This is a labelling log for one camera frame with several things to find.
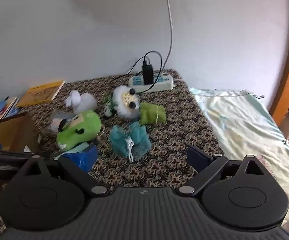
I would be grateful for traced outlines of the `yellow book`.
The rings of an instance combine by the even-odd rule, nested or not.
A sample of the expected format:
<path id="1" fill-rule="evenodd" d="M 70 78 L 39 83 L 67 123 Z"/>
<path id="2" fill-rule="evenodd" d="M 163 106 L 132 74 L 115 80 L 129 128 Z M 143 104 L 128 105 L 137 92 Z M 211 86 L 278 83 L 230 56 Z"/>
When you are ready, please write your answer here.
<path id="1" fill-rule="evenodd" d="M 57 96 L 65 81 L 47 83 L 35 87 L 31 87 L 19 100 L 17 107 L 27 107 L 40 103 L 50 103 Z"/>

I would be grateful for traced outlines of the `patterned brown bed cover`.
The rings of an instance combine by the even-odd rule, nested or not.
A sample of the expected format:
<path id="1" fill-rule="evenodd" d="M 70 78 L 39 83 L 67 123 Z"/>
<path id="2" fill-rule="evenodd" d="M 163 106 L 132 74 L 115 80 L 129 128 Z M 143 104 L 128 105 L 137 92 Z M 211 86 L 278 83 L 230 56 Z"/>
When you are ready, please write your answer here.
<path id="1" fill-rule="evenodd" d="M 117 186 L 176 188 L 195 175 L 187 161 L 187 146 L 207 155 L 222 153 L 223 149 L 181 75 L 173 69 L 167 73 L 175 80 L 172 90 L 140 96 L 141 103 L 164 107 L 164 122 L 160 122 L 158 113 L 154 114 L 153 123 L 146 125 L 116 115 L 105 117 L 105 104 L 117 86 L 128 82 L 127 76 L 67 83 L 51 103 L 23 107 L 21 111 L 31 116 L 41 132 L 42 152 L 54 158 L 60 154 L 56 137 L 44 131 L 51 115 L 66 111 L 64 101 L 70 91 L 89 92 L 98 101 L 102 122 L 95 141 L 99 155 L 91 176 L 110 189 Z"/>

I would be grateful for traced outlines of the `white cloth bundle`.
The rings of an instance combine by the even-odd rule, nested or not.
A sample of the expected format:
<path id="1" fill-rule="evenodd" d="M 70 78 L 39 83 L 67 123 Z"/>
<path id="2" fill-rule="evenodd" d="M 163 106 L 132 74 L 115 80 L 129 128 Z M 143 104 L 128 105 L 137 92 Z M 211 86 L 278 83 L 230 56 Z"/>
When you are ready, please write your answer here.
<path id="1" fill-rule="evenodd" d="M 84 111 L 96 110 L 97 100 L 90 93 L 80 94 L 77 90 L 72 90 L 65 99 L 66 107 L 71 107 L 74 114 Z"/>

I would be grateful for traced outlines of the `white fluffy round plush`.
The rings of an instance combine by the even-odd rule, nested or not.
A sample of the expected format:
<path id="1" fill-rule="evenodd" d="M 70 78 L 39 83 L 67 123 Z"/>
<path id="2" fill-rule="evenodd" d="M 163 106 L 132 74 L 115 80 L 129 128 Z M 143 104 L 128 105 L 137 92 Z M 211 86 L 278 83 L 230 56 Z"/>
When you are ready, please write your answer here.
<path id="1" fill-rule="evenodd" d="M 138 118 L 140 100 L 135 90 L 128 86 L 118 86 L 112 95 L 114 109 L 119 118 L 133 120 Z"/>

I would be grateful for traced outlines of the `green towel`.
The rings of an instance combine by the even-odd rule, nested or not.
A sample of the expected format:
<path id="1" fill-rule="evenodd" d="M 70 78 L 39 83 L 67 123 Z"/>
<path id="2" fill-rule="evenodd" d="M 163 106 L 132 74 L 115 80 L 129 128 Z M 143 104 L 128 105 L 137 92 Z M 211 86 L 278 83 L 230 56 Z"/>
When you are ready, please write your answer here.
<path id="1" fill-rule="evenodd" d="M 147 102 L 140 103 L 141 125 L 163 124 L 166 122 L 166 111 L 163 106 Z"/>

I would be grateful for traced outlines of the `picture book stack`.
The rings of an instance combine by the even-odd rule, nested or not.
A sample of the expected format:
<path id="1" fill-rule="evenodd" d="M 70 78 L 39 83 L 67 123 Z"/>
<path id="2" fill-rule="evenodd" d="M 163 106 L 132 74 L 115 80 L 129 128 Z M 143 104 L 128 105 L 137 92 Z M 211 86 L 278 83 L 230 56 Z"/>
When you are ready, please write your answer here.
<path id="1" fill-rule="evenodd" d="M 0 120 L 2 120 L 3 118 L 5 118 L 7 116 L 7 114 L 9 113 L 9 111 L 17 104 L 17 102 L 19 101 L 18 97 L 7 97 L 6 99 L 6 105 L 5 107 L 2 109 L 2 111 L 0 112 Z"/>

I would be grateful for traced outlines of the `small panda plush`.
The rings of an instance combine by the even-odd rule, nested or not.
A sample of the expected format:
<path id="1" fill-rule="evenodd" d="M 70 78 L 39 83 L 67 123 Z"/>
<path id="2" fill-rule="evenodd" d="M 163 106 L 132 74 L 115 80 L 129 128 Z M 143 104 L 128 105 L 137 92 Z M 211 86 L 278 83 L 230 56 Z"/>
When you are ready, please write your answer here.
<path id="1" fill-rule="evenodd" d="M 105 101 L 104 106 L 104 118 L 109 119 L 117 114 L 116 112 L 116 104 L 112 98 L 112 96 L 108 96 Z"/>

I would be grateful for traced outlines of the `teal bath pouf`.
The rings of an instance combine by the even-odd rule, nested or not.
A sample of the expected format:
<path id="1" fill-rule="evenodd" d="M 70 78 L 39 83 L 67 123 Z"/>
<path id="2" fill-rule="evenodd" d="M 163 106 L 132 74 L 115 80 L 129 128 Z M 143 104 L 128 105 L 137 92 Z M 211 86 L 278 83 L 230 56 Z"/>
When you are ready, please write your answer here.
<path id="1" fill-rule="evenodd" d="M 109 141 L 113 152 L 131 163 L 142 158 L 152 147 L 146 127 L 139 122 L 133 122 L 127 128 L 113 126 Z"/>

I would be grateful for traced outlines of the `pink toy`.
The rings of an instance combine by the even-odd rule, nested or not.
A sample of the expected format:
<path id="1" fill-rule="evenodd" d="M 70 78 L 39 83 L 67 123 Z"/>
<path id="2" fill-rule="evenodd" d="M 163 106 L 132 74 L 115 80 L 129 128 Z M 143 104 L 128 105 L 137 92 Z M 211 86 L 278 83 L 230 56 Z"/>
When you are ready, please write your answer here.
<path id="1" fill-rule="evenodd" d="M 57 135 L 60 123 L 65 119 L 69 122 L 74 117 L 74 113 L 54 109 L 50 115 L 49 123 L 42 129 L 42 134 Z"/>

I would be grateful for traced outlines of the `brown cardboard box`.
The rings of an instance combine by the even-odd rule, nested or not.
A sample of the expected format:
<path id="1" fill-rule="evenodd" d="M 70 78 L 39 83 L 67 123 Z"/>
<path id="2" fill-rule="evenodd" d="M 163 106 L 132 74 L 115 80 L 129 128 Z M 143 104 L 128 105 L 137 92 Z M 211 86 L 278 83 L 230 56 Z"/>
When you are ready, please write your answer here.
<path id="1" fill-rule="evenodd" d="M 20 113 L 0 120 L 2 150 L 15 153 L 39 152 L 41 134 L 29 113 Z"/>

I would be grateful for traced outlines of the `black charger adapter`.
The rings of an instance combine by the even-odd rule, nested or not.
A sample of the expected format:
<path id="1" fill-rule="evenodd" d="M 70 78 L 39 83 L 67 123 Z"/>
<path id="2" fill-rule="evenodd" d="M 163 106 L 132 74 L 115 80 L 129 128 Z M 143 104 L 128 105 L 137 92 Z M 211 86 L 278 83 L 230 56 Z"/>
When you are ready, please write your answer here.
<path id="1" fill-rule="evenodd" d="M 154 83 L 154 71 L 153 67 L 146 60 L 143 60 L 142 75 L 144 85 L 152 85 Z"/>

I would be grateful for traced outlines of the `green frog plush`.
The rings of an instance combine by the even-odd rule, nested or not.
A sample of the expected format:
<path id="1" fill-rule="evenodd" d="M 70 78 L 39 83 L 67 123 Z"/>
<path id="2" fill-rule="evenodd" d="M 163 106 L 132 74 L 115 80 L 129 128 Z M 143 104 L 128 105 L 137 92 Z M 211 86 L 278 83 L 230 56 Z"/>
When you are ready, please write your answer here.
<path id="1" fill-rule="evenodd" d="M 94 111 L 83 111 L 70 121 L 63 119 L 58 127 L 57 146 L 65 152 L 82 142 L 92 141 L 102 128 L 99 115 Z"/>

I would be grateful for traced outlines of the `pale green blanket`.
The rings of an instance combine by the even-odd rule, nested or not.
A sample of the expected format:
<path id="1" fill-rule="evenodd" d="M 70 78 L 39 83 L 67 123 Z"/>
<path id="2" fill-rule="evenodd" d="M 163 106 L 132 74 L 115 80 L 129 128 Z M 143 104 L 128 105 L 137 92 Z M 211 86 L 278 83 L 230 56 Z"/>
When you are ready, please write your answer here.
<path id="1" fill-rule="evenodd" d="M 262 102 L 247 90 L 190 88 L 190 92 L 225 155 L 232 160 L 255 155 L 289 198 L 289 142 Z M 289 222 L 289 211 L 283 222 Z"/>

